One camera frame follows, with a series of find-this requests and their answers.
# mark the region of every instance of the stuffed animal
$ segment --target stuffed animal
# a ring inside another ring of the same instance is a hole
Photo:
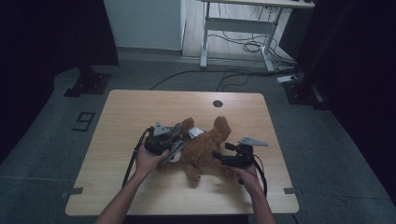
[[[212,156],[212,151],[220,151],[220,144],[224,142],[231,133],[227,119],[224,117],[217,117],[212,130],[200,133],[194,138],[191,138],[189,134],[189,130],[194,127],[194,120],[192,118],[185,119],[181,124],[183,126],[181,136],[185,143],[185,146],[181,149],[181,156],[178,161],[169,161],[166,164],[159,165],[158,170],[184,169],[190,181],[198,182],[201,178],[201,170],[199,167],[209,166],[219,170],[232,180],[235,180],[235,172],[222,165],[219,160]]]

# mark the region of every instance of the black stand base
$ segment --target black stand base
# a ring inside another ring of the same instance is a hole
[[[298,82],[282,83],[291,105],[312,105],[318,110],[328,110],[329,107],[320,95],[317,86],[314,84],[309,91],[301,91],[301,85]]]
[[[285,89],[286,96],[288,97],[289,104],[291,105],[312,105],[312,96],[308,93],[300,94],[300,84],[298,82],[284,82],[282,83]]]
[[[81,66],[78,69],[81,75],[73,89],[68,89],[64,93],[64,97],[79,97],[81,94],[103,95],[111,75],[95,74],[90,66]]]

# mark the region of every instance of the desk leg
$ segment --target desk leg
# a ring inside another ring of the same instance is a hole
[[[209,10],[210,10],[210,3],[207,3],[206,6],[206,15],[205,15],[205,25],[204,25],[204,42],[202,43],[201,48],[201,68],[206,68],[206,59],[207,59],[207,20],[209,20]]]
[[[276,13],[276,18],[273,21],[269,37],[267,38],[267,41],[265,41],[264,48],[262,49],[262,57],[264,58],[264,62],[265,62],[265,65],[267,66],[268,72],[275,72],[275,69],[274,69],[274,67],[272,65],[272,62],[271,62],[271,58],[272,57],[271,57],[271,54],[269,53],[269,48],[270,48],[271,42],[272,42],[272,40],[274,38],[276,27],[277,27],[277,24],[279,22],[280,15],[282,14],[282,9],[283,8],[280,7],[279,10]]]

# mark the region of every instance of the metal bracket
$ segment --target metal bracket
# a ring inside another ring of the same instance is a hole
[[[244,144],[247,146],[264,146],[264,147],[268,147],[267,143],[261,142],[259,140],[250,138],[250,137],[243,137],[241,138],[241,140],[238,141],[238,143],[240,144]]]
[[[169,152],[168,156],[163,159],[161,162],[162,165],[166,164],[169,160],[171,160],[181,149],[184,147],[184,142],[182,140],[177,140],[173,145],[172,149]]]
[[[157,121],[155,123],[155,126],[154,126],[153,135],[154,136],[158,136],[158,135],[161,135],[161,134],[164,134],[164,133],[169,133],[169,131],[170,130],[168,128],[166,128],[165,126],[161,125],[161,123],[159,121]]]

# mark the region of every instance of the desk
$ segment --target desk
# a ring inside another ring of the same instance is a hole
[[[223,102],[214,107],[213,102]],[[296,196],[264,98],[258,93],[192,91],[112,91],[92,137],[65,212],[69,216],[99,215],[121,188],[134,146],[147,127],[160,121],[174,126],[192,117],[196,127],[210,130],[217,116],[232,129],[227,142],[248,135],[269,144],[254,147],[262,158],[268,182],[268,202],[274,213],[296,213]],[[198,187],[192,188],[184,171],[154,171],[138,190],[128,215],[252,214],[243,186],[204,168]]]
[[[271,55],[268,50],[271,46],[271,42],[274,38],[276,27],[282,13],[283,7],[291,8],[313,8],[315,4],[305,3],[303,0],[298,2],[291,0],[200,0],[207,3],[206,14],[205,14],[205,26],[204,26],[204,42],[201,49],[201,63],[202,68],[206,68],[207,59],[207,32],[209,30],[214,31],[229,31],[239,33],[253,33],[268,35],[267,41],[265,41],[264,47],[261,50],[262,57],[264,58],[265,65],[269,72],[274,72],[275,69],[271,62]],[[279,7],[276,13],[276,17],[273,21],[247,21],[247,20],[236,20],[236,19],[223,19],[223,18],[210,18],[210,3],[225,3],[225,4],[239,4],[239,5],[256,5],[256,6],[267,6],[267,7]]]

